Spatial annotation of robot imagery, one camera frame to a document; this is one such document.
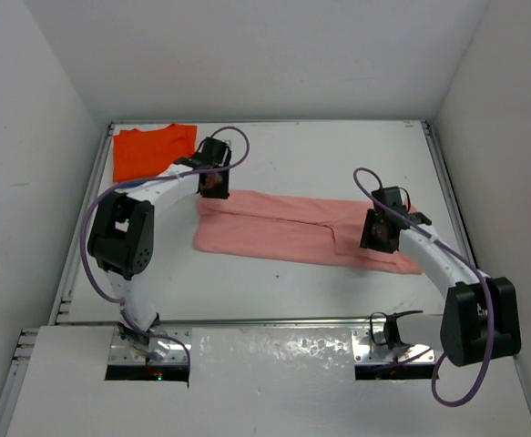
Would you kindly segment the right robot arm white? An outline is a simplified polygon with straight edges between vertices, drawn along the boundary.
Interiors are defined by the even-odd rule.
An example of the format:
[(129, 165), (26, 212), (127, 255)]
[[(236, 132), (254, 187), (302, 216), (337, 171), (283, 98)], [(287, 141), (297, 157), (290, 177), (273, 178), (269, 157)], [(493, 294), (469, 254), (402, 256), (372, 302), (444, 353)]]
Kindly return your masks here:
[(400, 252), (414, 261), (444, 297), (444, 312), (390, 314), (379, 344), (393, 350), (418, 342), (444, 352), (457, 367), (483, 362), (488, 340), (492, 360), (517, 355), (522, 341), (514, 284), (505, 277), (491, 278), (457, 258), (424, 214), (403, 217), (412, 224), (380, 208), (369, 209), (360, 247)]

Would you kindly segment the pink t-shirt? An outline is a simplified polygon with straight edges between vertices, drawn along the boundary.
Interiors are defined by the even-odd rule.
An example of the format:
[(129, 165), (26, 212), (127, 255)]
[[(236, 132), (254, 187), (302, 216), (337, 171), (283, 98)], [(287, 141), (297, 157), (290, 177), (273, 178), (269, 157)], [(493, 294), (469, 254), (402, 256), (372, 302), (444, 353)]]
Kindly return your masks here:
[(405, 255), (360, 247), (370, 201), (272, 195), (233, 190), (201, 198), (193, 240), (198, 251), (419, 275)]

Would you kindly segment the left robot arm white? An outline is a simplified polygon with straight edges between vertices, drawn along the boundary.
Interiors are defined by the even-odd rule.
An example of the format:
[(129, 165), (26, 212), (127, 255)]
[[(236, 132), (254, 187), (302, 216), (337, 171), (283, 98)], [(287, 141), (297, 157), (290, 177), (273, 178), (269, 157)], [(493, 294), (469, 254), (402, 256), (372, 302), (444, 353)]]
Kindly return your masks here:
[(189, 158), (178, 158), (156, 177), (118, 183), (97, 198), (88, 212), (90, 228), (82, 229), (81, 256), (92, 257), (106, 273), (119, 305), (122, 323), (144, 336), (158, 320), (150, 293), (137, 276), (148, 267), (154, 251), (157, 215), (181, 199), (229, 197), (230, 146), (205, 137)]

